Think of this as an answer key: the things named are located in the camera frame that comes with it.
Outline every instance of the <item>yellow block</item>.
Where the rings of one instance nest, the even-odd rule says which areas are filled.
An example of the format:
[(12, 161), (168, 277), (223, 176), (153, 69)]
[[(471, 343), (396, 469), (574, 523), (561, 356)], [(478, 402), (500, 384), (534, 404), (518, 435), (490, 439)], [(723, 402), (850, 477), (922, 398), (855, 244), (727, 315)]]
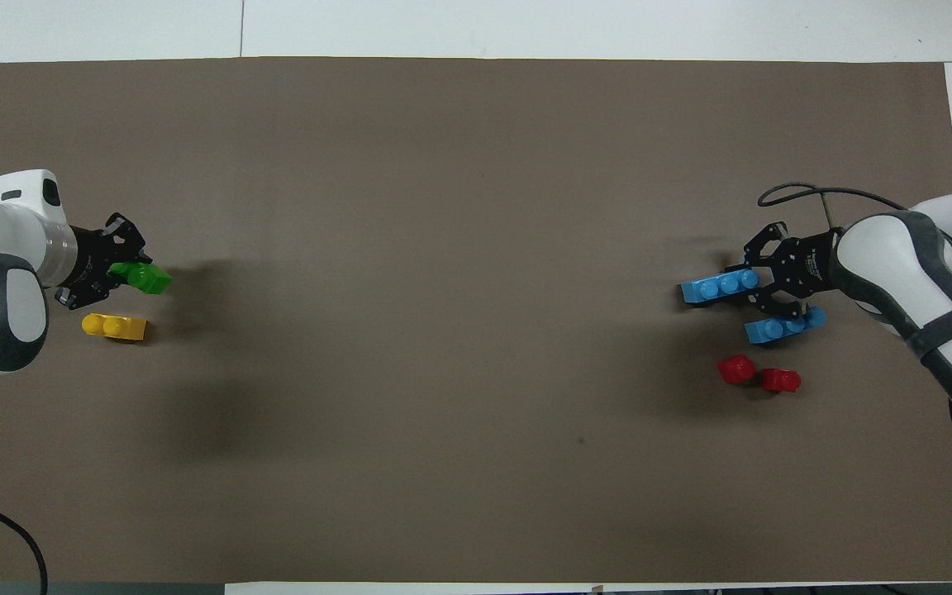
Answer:
[(109, 339), (142, 341), (145, 339), (145, 323), (145, 319), (136, 317), (87, 315), (83, 317), (83, 332), (87, 335), (108, 336)]

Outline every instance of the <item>black velcro strap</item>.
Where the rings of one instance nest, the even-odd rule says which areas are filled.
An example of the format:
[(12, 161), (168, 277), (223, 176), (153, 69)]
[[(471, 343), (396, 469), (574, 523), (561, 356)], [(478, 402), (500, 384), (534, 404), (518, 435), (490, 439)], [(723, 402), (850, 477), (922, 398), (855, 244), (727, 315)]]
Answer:
[(906, 344), (922, 360), (930, 351), (938, 350), (948, 341), (952, 341), (952, 310), (914, 332), (906, 339)]

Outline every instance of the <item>red block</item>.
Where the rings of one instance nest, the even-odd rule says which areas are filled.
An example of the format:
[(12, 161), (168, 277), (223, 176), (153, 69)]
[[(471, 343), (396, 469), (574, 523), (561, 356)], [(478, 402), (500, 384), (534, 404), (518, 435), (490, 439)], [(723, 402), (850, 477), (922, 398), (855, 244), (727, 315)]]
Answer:
[(763, 388), (775, 393), (794, 393), (800, 388), (800, 375), (794, 369), (767, 368), (763, 370)]
[(722, 380), (729, 384), (742, 384), (755, 376), (755, 364), (744, 355), (733, 355), (732, 358), (718, 362), (718, 373)]

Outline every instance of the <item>blue block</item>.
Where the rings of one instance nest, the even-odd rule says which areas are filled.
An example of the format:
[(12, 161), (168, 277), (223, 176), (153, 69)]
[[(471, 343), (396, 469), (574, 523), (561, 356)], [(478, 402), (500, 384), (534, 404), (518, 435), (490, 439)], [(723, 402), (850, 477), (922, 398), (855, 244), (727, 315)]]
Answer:
[(728, 274), (681, 283), (681, 294), (687, 304), (702, 304), (718, 298), (755, 289), (759, 286), (759, 274), (751, 269), (737, 269)]
[(783, 339), (785, 336), (798, 335), (825, 325), (825, 310), (817, 306), (810, 306), (805, 316), (787, 319), (786, 317), (772, 317), (772, 319), (749, 321), (744, 325), (748, 332), (748, 342), (752, 345), (770, 343)]

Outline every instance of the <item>green block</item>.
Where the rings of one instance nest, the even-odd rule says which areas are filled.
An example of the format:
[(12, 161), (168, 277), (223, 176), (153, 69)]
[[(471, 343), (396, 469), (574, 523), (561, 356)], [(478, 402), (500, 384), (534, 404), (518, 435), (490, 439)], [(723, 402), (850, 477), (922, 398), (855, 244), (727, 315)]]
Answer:
[(171, 275), (164, 269), (149, 263), (115, 263), (109, 267), (110, 274), (123, 278), (124, 283), (141, 293), (160, 295), (171, 283)]

